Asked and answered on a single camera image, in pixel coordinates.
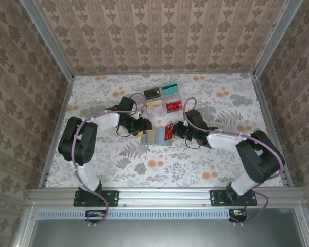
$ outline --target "table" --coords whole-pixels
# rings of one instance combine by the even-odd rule
[[[237,133],[266,132],[251,74],[144,74],[76,76],[61,134],[72,116],[86,118],[120,102],[122,96],[178,82],[182,102],[198,101],[196,109],[209,126]],[[182,111],[150,118],[163,127],[183,121]],[[145,146],[140,137],[119,137],[112,128],[97,133],[91,160],[103,187],[225,187],[243,171],[236,153],[190,149],[175,138],[172,146]],[[78,187],[71,164],[55,151],[46,187]],[[283,186],[280,178],[263,186]]]

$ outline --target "beige damask wallpaper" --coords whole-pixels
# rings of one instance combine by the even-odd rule
[[[0,246],[37,187],[66,79],[19,1],[0,0]]]
[[[253,70],[288,0],[36,0],[76,74]]]
[[[304,0],[261,75],[297,186],[309,204],[309,0]]]

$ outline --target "black mounting plate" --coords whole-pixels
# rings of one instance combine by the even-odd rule
[[[85,202],[81,195],[82,190],[78,190],[75,193],[75,199],[73,202],[74,207],[105,207],[105,203],[101,200],[99,203],[93,204],[93,202]],[[109,204],[109,207],[118,207],[119,203],[119,190],[102,190],[100,193]]]
[[[257,206],[258,201],[256,200],[256,195],[252,190],[249,190],[243,195],[243,200],[232,204],[227,199],[227,191],[225,189],[214,189],[210,190],[210,199],[212,207],[220,206],[245,206],[245,200],[247,206]]]

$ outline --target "patterned wallpaper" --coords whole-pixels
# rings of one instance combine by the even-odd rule
[[[0,0],[0,246],[37,187],[66,79],[19,1]]]
[[[309,204],[309,0],[304,0],[261,75],[287,163]]]
[[[253,70],[288,0],[36,0],[75,74]]]

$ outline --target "vent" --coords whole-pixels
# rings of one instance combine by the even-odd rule
[[[40,209],[38,220],[85,219],[85,209]],[[229,219],[228,209],[120,210],[112,209],[109,220],[193,220]]]

